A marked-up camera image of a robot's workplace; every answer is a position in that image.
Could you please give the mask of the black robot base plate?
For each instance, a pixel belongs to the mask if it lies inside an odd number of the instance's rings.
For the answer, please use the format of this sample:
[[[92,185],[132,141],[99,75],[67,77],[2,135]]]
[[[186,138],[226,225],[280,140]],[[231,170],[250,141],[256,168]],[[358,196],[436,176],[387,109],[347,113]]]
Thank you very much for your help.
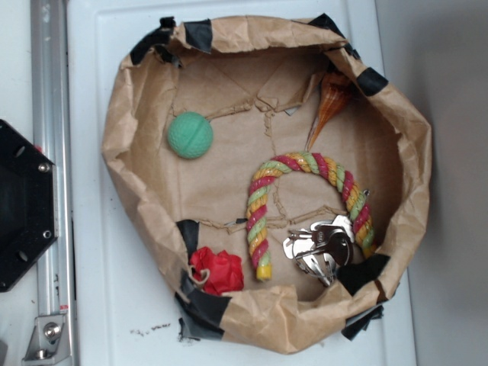
[[[1,121],[1,292],[10,291],[57,238],[54,164]]]

